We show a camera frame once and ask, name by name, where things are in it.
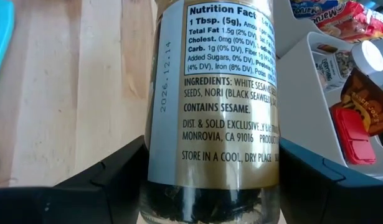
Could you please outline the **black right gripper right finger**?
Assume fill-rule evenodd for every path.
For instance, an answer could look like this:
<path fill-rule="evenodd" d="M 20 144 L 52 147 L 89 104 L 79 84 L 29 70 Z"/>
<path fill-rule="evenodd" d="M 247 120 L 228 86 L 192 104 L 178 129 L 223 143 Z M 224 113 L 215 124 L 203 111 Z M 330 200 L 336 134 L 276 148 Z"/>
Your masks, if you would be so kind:
<path fill-rule="evenodd" d="M 287 223 L 383 223 L 383 181 L 280 140 L 281 211 Z"/>

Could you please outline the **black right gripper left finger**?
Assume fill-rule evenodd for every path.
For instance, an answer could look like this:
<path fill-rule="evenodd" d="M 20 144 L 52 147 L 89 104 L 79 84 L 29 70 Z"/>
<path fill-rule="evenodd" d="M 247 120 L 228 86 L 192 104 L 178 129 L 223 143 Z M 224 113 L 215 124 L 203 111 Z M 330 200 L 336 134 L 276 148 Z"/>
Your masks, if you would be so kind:
<path fill-rule="evenodd" d="M 136 223 L 147 170 L 140 136 L 53 187 L 0 188 L 0 223 Z"/>

